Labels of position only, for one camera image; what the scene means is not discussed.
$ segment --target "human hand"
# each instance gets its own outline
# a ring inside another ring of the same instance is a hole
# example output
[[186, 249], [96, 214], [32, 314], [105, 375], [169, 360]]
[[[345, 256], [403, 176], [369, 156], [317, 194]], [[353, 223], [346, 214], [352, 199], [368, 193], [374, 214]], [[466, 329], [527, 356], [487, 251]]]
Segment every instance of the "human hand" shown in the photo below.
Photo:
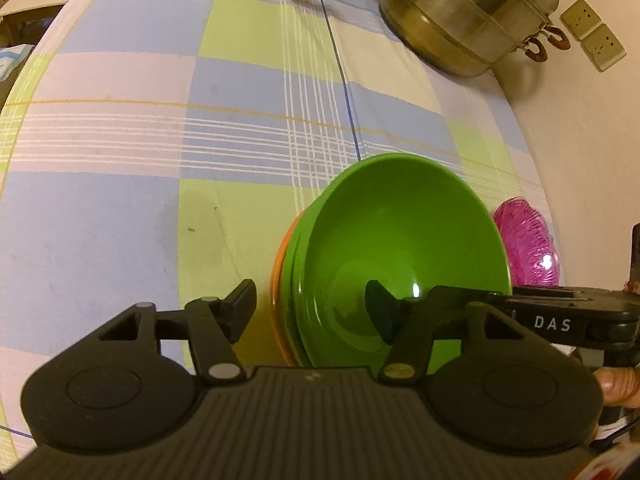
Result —
[[594, 375], [606, 406], [640, 408], [640, 368], [600, 368]]

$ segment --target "brown pot handle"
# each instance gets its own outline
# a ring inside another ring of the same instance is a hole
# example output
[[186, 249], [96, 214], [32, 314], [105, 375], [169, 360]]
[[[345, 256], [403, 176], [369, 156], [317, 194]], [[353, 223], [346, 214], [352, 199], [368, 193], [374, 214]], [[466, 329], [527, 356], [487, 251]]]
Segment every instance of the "brown pot handle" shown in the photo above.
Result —
[[556, 36], [560, 36], [560, 39], [554, 38], [553, 36], [547, 36], [548, 42], [551, 43], [554, 47], [559, 48], [560, 50], [569, 50], [571, 48], [571, 41], [564, 33], [564, 30], [561, 28], [554, 27], [553, 25], [547, 25], [545, 30], [548, 30], [552, 34]]
[[538, 38], [531, 38], [529, 40], [529, 43], [533, 43], [538, 48], [538, 51], [534, 52], [533, 50], [526, 48], [524, 50], [524, 53], [526, 54], [526, 56], [531, 58], [533, 61], [537, 61], [538, 63], [542, 63], [543, 61], [546, 61], [548, 56], [546, 55], [545, 47], [542, 46], [542, 43], [540, 43], [540, 40]]

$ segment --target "electrical outlet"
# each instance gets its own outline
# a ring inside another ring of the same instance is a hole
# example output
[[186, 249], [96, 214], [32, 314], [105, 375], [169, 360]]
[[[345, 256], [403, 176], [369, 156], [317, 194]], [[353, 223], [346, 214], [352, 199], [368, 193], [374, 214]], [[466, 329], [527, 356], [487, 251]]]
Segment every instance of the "electrical outlet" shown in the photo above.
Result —
[[582, 48], [600, 72], [626, 56], [625, 48], [605, 23], [582, 40]]
[[596, 11], [584, 0], [578, 0], [560, 16], [575, 39], [582, 41], [602, 23]]

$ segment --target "plaid tablecloth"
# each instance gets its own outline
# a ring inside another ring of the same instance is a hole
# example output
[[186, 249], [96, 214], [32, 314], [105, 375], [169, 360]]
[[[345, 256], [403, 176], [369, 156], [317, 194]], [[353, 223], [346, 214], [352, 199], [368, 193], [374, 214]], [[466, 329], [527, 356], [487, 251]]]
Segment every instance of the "plaid tablecloth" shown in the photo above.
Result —
[[71, 0], [0, 115], [0, 467], [33, 446], [28, 375], [137, 301], [174, 309], [253, 278], [236, 350], [281, 363], [282, 235], [344, 168], [389, 151], [550, 221], [494, 77], [431, 69], [377, 0]]

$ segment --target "stainless steel pot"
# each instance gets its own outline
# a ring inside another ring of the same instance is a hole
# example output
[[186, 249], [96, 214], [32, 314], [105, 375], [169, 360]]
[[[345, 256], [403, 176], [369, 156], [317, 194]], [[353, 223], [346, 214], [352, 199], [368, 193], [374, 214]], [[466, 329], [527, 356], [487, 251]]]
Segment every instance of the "stainless steel pot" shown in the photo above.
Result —
[[[440, 69], [476, 76], [518, 48], [546, 60], [537, 35], [560, 49], [570, 43], [549, 15], [559, 0], [381, 0], [389, 25], [419, 54]], [[531, 50], [530, 44], [538, 50]]]

